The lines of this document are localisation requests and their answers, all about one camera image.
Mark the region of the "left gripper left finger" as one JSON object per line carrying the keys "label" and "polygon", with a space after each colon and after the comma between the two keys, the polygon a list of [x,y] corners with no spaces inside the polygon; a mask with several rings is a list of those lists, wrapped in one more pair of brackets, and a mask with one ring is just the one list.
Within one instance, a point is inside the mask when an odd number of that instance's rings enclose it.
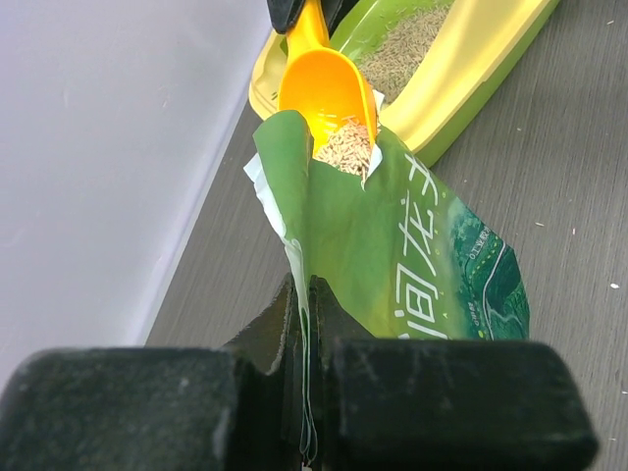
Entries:
{"label": "left gripper left finger", "polygon": [[219,348],[56,348],[1,394],[5,470],[298,470],[296,294]]}

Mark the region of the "yellow plastic scoop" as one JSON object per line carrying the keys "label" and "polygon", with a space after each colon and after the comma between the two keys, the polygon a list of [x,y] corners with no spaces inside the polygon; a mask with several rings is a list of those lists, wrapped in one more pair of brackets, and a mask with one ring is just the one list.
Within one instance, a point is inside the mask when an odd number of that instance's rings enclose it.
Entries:
{"label": "yellow plastic scoop", "polygon": [[304,3],[286,41],[278,109],[296,111],[306,120],[314,159],[365,180],[378,132],[378,105],[355,64],[330,47],[319,1]]}

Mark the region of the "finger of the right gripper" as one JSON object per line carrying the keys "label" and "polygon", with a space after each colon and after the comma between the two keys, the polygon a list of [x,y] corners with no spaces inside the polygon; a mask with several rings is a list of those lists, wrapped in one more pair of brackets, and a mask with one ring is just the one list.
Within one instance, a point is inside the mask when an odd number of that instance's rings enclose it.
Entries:
{"label": "finger of the right gripper", "polygon": [[267,0],[271,25],[277,34],[286,34],[297,22],[305,0]]}

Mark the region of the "green cat litter bag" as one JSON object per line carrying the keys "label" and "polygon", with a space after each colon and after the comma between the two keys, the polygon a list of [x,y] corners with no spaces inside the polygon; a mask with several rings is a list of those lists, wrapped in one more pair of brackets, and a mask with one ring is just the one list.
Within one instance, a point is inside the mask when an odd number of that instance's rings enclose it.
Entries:
{"label": "green cat litter bag", "polygon": [[365,178],[317,161],[304,118],[284,111],[253,136],[245,166],[295,282],[303,367],[309,283],[377,338],[524,340],[530,309],[513,249],[390,130]]}

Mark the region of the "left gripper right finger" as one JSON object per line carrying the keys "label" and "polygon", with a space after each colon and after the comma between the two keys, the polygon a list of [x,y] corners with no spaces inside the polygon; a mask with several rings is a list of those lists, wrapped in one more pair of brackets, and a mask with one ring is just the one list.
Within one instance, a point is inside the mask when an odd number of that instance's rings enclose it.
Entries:
{"label": "left gripper right finger", "polygon": [[321,470],[584,470],[600,443],[572,374],[529,340],[377,339],[310,283]]}

